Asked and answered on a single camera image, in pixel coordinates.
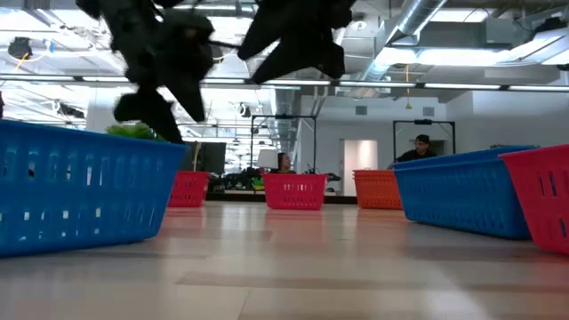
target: wooden floor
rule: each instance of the wooden floor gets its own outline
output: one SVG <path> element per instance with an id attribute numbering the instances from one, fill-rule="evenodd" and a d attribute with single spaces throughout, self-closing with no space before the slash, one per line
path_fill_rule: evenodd
<path id="1" fill-rule="evenodd" d="M 142 244 L 0 260 L 2 320 L 569 319 L 569 258 L 401 212 L 170 212 Z"/>

